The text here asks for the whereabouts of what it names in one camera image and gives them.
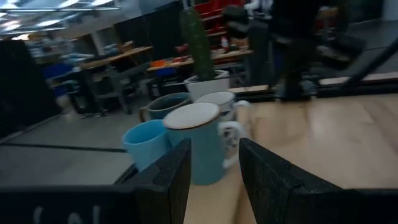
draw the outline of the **potted plant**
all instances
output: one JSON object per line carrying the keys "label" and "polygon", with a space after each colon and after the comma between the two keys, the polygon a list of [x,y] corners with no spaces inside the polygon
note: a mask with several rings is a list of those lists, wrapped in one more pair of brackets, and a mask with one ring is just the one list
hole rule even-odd
{"label": "potted plant", "polygon": [[229,78],[215,78],[228,77],[229,72],[214,69],[209,41],[201,18],[194,8],[191,7],[181,12],[180,26],[194,60],[193,72],[195,75],[184,81],[192,99],[195,100],[214,91],[228,90]]}

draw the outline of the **table leg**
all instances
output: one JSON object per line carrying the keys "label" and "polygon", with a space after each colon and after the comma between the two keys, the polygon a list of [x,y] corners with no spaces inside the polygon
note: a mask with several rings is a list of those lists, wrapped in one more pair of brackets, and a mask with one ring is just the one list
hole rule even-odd
{"label": "table leg", "polygon": [[251,84],[251,72],[250,72],[249,55],[244,56],[243,64],[244,64],[244,71],[246,73],[246,85],[250,85]]}
{"label": "table leg", "polygon": [[[134,58],[134,56],[130,56],[129,57],[130,58],[130,60],[134,63],[134,65],[135,66],[139,66],[141,63],[139,63],[139,62],[137,62],[137,60]],[[147,77],[149,77],[149,74],[147,73],[147,71],[143,71],[144,72],[144,74],[147,76]]]}
{"label": "table leg", "polygon": [[89,90],[91,91],[91,94],[94,97],[94,102],[92,102],[88,97],[86,97],[86,102],[89,104],[89,110],[93,110],[92,113],[97,113],[98,110],[101,113],[101,116],[106,116],[106,112],[104,110],[104,105],[103,105],[103,100],[98,97],[98,89],[97,86],[95,85],[95,81],[93,79],[92,74],[90,74],[87,71],[84,71],[84,76],[86,83],[88,85]]}
{"label": "table leg", "polygon": [[275,85],[278,82],[278,80],[275,71],[274,43],[272,40],[270,40],[268,44],[268,66],[269,66],[269,75],[271,76],[272,80],[271,85]]}
{"label": "table leg", "polygon": [[327,18],[323,19],[323,34],[322,34],[323,43],[326,45],[329,39],[329,20]]}
{"label": "table leg", "polygon": [[106,67],[108,68],[108,72],[110,73],[113,90],[116,93],[116,95],[118,96],[120,105],[122,106],[122,108],[123,108],[124,112],[126,112],[126,114],[131,114],[132,113],[131,108],[127,104],[126,98],[123,95],[123,88],[121,86],[121,80],[119,80],[117,78],[118,73],[115,70],[113,70],[111,64],[107,64]]}
{"label": "table leg", "polygon": [[152,54],[149,51],[146,51],[146,55],[148,56],[148,61],[152,61]]}

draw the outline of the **white mug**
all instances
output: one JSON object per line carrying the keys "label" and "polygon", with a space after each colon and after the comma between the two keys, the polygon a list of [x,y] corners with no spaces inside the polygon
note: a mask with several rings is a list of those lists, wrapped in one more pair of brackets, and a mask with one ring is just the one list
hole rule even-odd
{"label": "white mug", "polygon": [[[235,102],[236,95],[230,91],[216,91],[205,94],[195,100],[195,103],[214,103],[220,107],[221,120],[236,121],[236,109],[246,107],[252,114],[253,106],[246,100]],[[239,145],[239,133],[233,128],[224,129],[224,145],[226,152],[231,152]]]}

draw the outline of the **dark teal mug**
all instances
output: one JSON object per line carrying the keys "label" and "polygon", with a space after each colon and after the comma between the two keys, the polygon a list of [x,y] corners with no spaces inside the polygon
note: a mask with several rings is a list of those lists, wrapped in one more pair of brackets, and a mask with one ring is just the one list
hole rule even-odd
{"label": "dark teal mug", "polygon": [[192,103],[189,93],[173,93],[162,96],[139,110],[139,119],[145,122],[145,114],[150,119],[163,119],[171,111]]}

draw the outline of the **wooden table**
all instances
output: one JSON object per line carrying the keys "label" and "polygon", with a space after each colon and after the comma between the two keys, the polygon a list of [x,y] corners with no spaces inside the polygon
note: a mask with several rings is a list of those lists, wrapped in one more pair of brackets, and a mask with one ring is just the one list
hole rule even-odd
{"label": "wooden table", "polygon": [[[256,103],[251,124],[258,144],[344,189],[398,188],[398,94]],[[256,223],[244,189],[236,223]]]}
{"label": "wooden table", "polygon": [[[231,58],[231,57],[242,57],[242,56],[249,55],[251,53],[253,53],[252,50],[236,50],[236,51],[228,52],[226,54],[218,54],[213,57],[213,60],[227,59],[227,58]],[[159,69],[163,69],[163,68],[177,68],[177,67],[184,66],[184,65],[191,65],[193,63],[194,63],[194,60],[187,60],[185,62],[175,62],[175,63],[171,63],[171,64],[164,65],[161,67],[151,67],[151,68],[148,68],[147,71],[150,72],[150,71],[155,71],[155,70],[159,70]]]}
{"label": "wooden table", "polygon": [[151,49],[153,49],[153,47],[138,47],[138,48],[129,50],[127,52],[124,52],[123,54],[119,54],[119,55],[116,55],[116,56],[113,56],[113,57],[104,58],[104,59],[97,60],[97,61],[94,61],[94,62],[83,63],[83,64],[80,65],[80,68],[81,69],[87,69],[87,68],[100,67],[100,66],[103,66],[103,65],[107,65],[107,64],[109,64],[109,63],[111,63],[113,61],[119,60],[121,58],[130,57],[130,56],[133,56],[133,55],[136,55],[136,54],[139,54],[141,52],[145,52],[145,51],[148,51],[148,50],[151,50]]}
{"label": "wooden table", "polygon": [[[95,67],[100,67],[100,66],[106,66],[107,67],[107,71],[106,73],[101,72],[101,74],[99,74],[100,77],[103,77],[104,75],[107,75],[110,77],[112,86],[113,86],[113,92],[111,93],[107,93],[107,94],[101,94],[100,91],[97,88],[97,85],[95,83],[95,75],[91,74],[90,72],[85,72],[85,78],[86,78],[86,82],[90,88],[90,91],[92,92],[92,94],[94,95],[96,102],[98,104],[98,108],[101,112],[101,115],[104,116],[106,115],[104,106],[103,106],[103,100],[106,98],[118,98],[120,105],[122,106],[123,110],[127,113],[127,114],[131,114],[131,108],[130,106],[127,104],[126,99],[123,95],[123,84],[121,83],[122,80],[126,79],[126,78],[130,78],[134,75],[137,75],[138,73],[141,72],[146,72],[147,68],[149,68],[150,63],[144,63],[144,64],[140,64],[136,61],[136,59],[133,57],[139,53],[142,52],[147,52],[148,50],[153,49],[153,47],[138,47],[136,49],[133,50],[129,50],[127,52],[124,52],[123,54],[119,54],[113,57],[108,57],[108,58],[104,58],[101,60],[97,60],[94,62],[88,62],[88,63],[83,63],[80,65],[80,68],[82,70],[87,70],[90,68],[95,68]],[[125,58],[125,57],[129,57],[132,62],[135,64],[134,68],[131,68],[129,70],[126,70],[124,72],[117,72],[115,71],[115,69],[113,69],[111,62],[119,60],[121,58]],[[135,88],[138,89],[138,82],[137,83],[131,83],[131,85],[135,85]]]}

